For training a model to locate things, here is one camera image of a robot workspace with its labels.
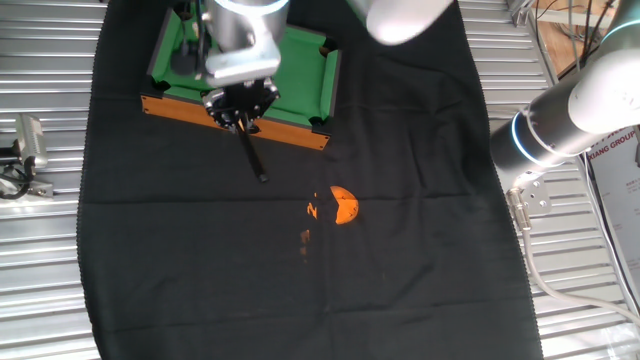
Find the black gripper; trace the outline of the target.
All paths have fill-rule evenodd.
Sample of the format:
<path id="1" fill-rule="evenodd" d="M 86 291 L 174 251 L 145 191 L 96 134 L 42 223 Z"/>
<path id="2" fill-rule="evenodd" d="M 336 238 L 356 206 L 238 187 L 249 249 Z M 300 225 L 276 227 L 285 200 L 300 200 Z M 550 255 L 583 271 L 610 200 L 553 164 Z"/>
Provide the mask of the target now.
<path id="1" fill-rule="evenodd" d="M 240 130 L 240 113 L 247 113 L 247 130 L 258 131 L 255 120 L 261 118 L 279 98 L 276 85 L 270 78 L 265 78 L 249 85 L 240 83 L 211 90 L 203 94 L 202 103 L 220 128 L 237 133 Z"/>

